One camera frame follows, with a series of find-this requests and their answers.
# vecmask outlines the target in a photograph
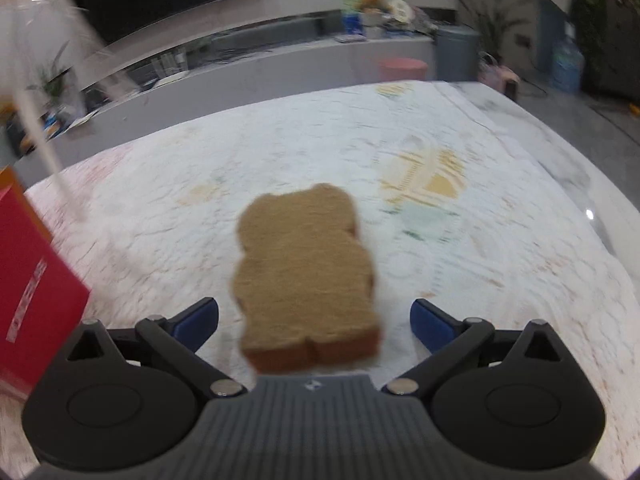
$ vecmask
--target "red box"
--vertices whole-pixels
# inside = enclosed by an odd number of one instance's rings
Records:
[[[0,190],[0,385],[26,396],[78,325],[89,289]]]

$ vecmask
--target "blue bottle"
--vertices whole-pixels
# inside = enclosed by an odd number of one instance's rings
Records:
[[[575,44],[575,28],[567,22],[564,24],[564,39],[554,47],[551,66],[551,86],[575,94],[580,89],[584,56]]]

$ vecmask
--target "metal screw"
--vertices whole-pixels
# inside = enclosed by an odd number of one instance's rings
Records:
[[[233,379],[219,379],[211,383],[211,391],[219,397],[231,397],[242,391],[242,384]]]
[[[395,395],[410,395],[418,391],[420,385],[413,379],[399,377],[386,385],[386,389]]]

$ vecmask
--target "triangular cutout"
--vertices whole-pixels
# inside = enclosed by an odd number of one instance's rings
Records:
[[[98,338],[93,332],[87,331],[82,333],[80,341],[76,343],[76,346],[74,346],[74,349],[66,360],[79,361],[80,359],[95,359],[103,355],[104,352],[100,347]]]
[[[536,332],[529,344],[529,348],[524,352],[525,357],[531,359],[541,359],[543,361],[559,361],[560,356],[554,349],[551,341],[544,332]]]

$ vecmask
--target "pink basket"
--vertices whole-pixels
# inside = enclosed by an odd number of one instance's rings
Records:
[[[429,65],[419,59],[410,57],[390,57],[380,61],[380,79],[382,81],[402,81],[427,79]]]

